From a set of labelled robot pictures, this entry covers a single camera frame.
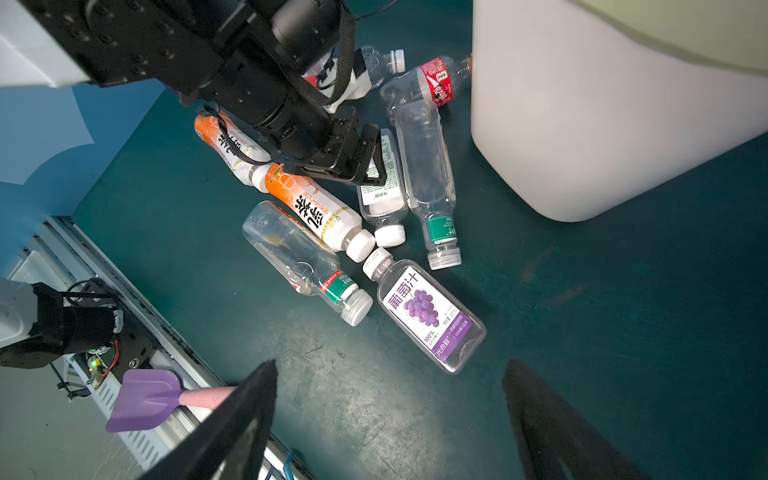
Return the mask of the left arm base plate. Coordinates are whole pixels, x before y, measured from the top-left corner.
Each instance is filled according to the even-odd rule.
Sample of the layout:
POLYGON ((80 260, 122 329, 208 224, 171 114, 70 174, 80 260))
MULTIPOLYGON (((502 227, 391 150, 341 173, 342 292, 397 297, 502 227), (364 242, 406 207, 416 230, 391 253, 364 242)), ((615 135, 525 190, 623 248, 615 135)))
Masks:
POLYGON ((42 368, 66 355, 107 350, 118 379, 146 365, 158 342, 97 278, 57 290, 44 282, 1 280, 1 365, 42 368))

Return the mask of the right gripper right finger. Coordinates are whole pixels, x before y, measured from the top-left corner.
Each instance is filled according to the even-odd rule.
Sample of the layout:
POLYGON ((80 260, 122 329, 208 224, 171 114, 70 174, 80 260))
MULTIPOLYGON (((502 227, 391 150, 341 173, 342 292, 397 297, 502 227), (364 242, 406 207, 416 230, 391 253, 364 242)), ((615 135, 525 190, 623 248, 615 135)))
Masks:
POLYGON ((527 479, 647 479, 530 365, 511 359, 502 379, 527 479))

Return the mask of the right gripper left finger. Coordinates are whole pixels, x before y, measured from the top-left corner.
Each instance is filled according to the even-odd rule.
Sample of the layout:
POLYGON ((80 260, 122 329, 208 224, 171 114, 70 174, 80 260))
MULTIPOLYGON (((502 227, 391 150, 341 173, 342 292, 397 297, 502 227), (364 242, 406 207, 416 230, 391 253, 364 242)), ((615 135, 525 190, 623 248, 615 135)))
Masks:
POLYGON ((185 391, 182 405, 213 409, 145 479, 257 479, 277 399, 275 360, 260 364, 234 388, 185 391))

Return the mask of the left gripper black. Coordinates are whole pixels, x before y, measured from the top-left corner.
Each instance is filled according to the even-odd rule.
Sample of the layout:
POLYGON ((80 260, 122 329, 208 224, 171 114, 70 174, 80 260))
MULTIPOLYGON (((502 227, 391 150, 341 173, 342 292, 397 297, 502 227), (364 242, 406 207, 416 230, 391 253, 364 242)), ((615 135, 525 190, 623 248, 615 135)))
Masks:
POLYGON ((210 103, 201 115, 223 116, 266 150, 273 162, 295 175, 355 186, 384 183, 381 133, 357 129, 354 108, 326 113, 305 95, 317 90, 276 63, 255 62, 241 53, 200 89, 210 103))

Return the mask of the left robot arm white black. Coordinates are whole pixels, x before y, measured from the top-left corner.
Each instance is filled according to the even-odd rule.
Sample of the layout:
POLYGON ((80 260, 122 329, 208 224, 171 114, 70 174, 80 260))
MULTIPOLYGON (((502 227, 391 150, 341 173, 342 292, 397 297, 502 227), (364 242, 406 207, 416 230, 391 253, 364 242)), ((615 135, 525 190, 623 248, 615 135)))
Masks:
POLYGON ((328 113, 357 59, 342 1, 5 1, 5 87, 156 79, 200 101, 240 161, 355 186, 387 177, 381 134, 328 113))

